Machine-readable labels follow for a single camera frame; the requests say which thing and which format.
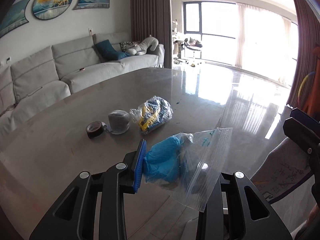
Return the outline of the zip bag with blue gloves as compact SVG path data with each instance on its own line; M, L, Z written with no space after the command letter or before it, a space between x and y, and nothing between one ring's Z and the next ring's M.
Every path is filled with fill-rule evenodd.
M153 145L143 160L145 181L172 198L203 212L222 172L232 129L178 133Z

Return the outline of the grey sock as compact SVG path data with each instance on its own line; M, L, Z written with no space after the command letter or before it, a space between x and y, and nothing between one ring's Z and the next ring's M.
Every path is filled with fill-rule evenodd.
M130 127L130 115L123 110L115 110L108 114L108 131L119 135L125 133Z

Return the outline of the bag of yellow blue items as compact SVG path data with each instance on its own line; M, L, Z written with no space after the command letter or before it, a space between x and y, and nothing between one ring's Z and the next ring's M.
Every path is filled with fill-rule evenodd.
M173 110L167 100L153 96L138 108L130 109L132 121L142 134L148 134L172 119Z

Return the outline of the orange dinosaur toy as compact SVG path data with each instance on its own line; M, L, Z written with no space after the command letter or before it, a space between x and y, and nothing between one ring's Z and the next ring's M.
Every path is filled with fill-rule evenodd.
M298 89L297 100L298 100L298 107L302 111L304 111L307 115L311 117L316 117L319 115L319 47L316 47L313 50L313 54L315 54L317 57L316 70L313 72L310 72L308 75L304 77ZM304 105L302 105L301 96L302 96L303 87L308 81L308 78L310 78L312 75L314 76L312 88L310 90L307 100L305 101Z

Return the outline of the black tape roll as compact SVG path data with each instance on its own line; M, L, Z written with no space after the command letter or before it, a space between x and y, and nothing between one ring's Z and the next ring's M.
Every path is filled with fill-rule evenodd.
M94 121L86 127L86 133L89 139L99 137L106 131L106 124L100 121Z

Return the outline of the right side dark curtain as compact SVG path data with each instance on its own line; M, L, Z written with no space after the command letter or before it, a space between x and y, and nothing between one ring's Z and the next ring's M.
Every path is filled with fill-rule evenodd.
M306 0L294 0L298 20L298 56L287 104L298 107L298 89L303 78L316 69L313 49L319 43L319 20Z

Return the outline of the grey sectional sofa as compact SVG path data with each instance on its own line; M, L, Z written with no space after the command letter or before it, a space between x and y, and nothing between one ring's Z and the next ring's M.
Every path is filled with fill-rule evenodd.
M105 61L95 44L109 40L116 51L128 33L94 34L48 46L1 71L1 138L36 114L87 87L142 68L162 67L164 47L145 55Z

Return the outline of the teal throw pillow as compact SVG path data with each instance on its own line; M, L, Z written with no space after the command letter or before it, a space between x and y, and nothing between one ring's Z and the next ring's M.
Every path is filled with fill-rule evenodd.
M116 51L109 40L104 40L95 44L95 48L105 61L118 61L130 57L128 53Z

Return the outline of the black white patterned pillow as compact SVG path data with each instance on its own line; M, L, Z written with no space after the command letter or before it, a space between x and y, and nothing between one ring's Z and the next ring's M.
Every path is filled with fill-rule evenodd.
M122 52L126 52L128 49L140 44L139 41L126 41L126 42L120 42L120 48Z

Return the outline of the white plush toy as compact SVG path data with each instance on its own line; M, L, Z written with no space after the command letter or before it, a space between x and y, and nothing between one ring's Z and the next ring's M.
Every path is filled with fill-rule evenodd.
M141 56L145 55L148 50L155 51L159 41L157 38L149 36L144 39L140 44L133 46L125 51L125 53L129 54L130 56Z

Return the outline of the grey brown curtain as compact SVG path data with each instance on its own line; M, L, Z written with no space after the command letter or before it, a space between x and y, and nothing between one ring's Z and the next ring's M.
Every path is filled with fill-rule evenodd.
M131 35L134 40L148 36L164 46L164 68L172 68L171 0L131 0Z

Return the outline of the left teal wall panel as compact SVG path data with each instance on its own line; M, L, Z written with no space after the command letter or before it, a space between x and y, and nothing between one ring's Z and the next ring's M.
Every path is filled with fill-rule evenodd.
M0 37L29 22L25 16L25 10L29 1L30 0L20 0L10 7L1 22Z

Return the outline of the round landscape wall art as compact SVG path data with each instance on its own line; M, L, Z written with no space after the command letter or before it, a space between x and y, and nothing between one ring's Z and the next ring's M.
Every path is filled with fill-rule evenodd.
M39 20L51 20L63 14L72 0L34 0L32 13Z

